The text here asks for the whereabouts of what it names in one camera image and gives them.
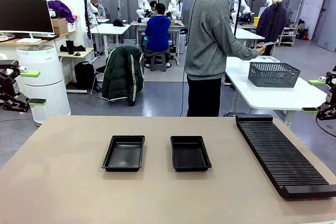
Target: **black bag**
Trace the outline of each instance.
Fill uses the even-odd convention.
[[[96,89],[97,78],[95,76],[95,69],[88,61],[83,61],[75,65],[75,74],[77,79],[77,87],[79,89]]]

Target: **slotted rack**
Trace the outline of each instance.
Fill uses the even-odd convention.
[[[236,116],[236,123],[281,197],[310,199],[336,196],[336,185],[329,185],[273,124],[271,115],[240,115]]]

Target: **dark green jacket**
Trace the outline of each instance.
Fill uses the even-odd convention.
[[[134,106],[136,94],[143,88],[140,59],[138,48],[114,48],[106,60],[102,97],[109,100],[127,98],[129,105]]]

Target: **cardboard box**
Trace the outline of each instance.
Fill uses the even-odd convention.
[[[54,27],[54,33],[57,35],[66,34],[68,32],[68,26]]]
[[[51,22],[53,24],[53,27],[61,27],[67,25],[67,21],[65,18],[52,18]]]

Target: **gray sweater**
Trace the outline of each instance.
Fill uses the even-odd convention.
[[[228,56],[242,60],[258,56],[257,50],[247,48],[235,39],[227,0],[196,0],[192,16],[185,60],[189,79],[221,78]]]

